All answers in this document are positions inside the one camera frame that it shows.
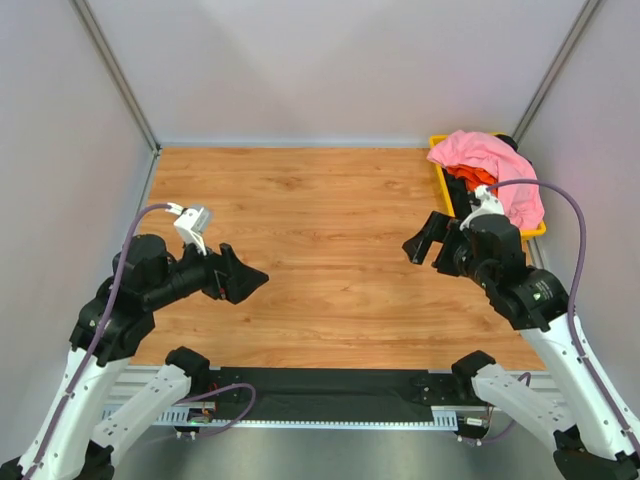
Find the pile of clothes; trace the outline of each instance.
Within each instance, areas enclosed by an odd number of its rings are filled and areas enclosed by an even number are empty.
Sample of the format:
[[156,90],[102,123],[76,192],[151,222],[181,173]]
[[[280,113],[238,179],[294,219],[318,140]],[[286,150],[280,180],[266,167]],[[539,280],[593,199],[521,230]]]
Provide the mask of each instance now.
[[[434,146],[427,159],[454,177],[464,179],[470,192],[479,185],[537,178],[529,161],[516,152],[509,140],[510,137],[501,139],[488,133],[458,130]],[[494,193],[513,225],[520,230],[538,228],[544,208],[537,185],[510,185]]]

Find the wooden table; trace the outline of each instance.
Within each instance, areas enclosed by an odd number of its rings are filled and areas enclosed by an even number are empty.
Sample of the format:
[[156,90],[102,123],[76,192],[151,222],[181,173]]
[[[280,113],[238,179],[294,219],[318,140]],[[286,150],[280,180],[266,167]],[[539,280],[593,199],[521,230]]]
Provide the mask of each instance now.
[[[214,212],[205,240],[230,243],[270,281],[240,305],[192,295],[156,314],[134,361],[185,345],[212,365],[449,368],[481,349],[542,370],[470,280],[409,263],[402,243],[443,210],[423,149],[167,148],[149,203]],[[173,219],[143,232],[181,255]]]

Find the pink cloth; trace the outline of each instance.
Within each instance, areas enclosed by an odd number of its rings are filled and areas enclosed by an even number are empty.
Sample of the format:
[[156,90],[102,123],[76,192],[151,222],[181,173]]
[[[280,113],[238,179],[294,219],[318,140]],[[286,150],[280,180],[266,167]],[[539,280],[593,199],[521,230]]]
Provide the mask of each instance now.
[[[458,130],[433,147],[427,159],[447,168],[468,165],[483,168],[498,179],[537,178],[533,167],[509,145],[493,135]],[[520,230],[535,230],[544,208],[537,185],[512,185],[498,189],[498,198],[512,224]]]

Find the orange cloth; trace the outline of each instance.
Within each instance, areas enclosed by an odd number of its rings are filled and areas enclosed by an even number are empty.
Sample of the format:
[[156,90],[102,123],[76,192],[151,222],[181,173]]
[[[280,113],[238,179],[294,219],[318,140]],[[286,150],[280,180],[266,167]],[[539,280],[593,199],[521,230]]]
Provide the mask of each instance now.
[[473,192],[480,185],[493,185],[498,180],[483,168],[474,168],[468,165],[456,165],[447,167],[447,172],[456,178],[464,178],[467,190]]

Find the yellow laundry bin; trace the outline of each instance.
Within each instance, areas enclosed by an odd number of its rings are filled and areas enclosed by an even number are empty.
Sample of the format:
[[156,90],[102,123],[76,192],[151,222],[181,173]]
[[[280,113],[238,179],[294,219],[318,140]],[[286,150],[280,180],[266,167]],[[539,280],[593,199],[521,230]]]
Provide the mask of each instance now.
[[[500,132],[491,132],[491,135],[498,135]],[[435,147],[438,143],[447,138],[448,135],[432,135],[429,137],[429,148]],[[444,196],[444,203],[447,206],[447,215],[450,217],[455,217],[456,214],[453,210],[453,203],[451,202],[451,196],[449,195],[449,189],[447,188],[447,183],[444,179],[444,174],[442,173],[442,167],[437,163],[434,163],[433,166],[436,169],[436,175],[438,176],[438,183],[440,184],[440,188],[442,189],[442,195]],[[527,240],[531,240],[534,237],[539,237],[540,235],[544,235],[547,231],[547,226],[544,224],[544,221],[540,222],[538,228],[535,230],[522,230],[520,231],[520,236],[522,237],[522,241],[526,242]]]

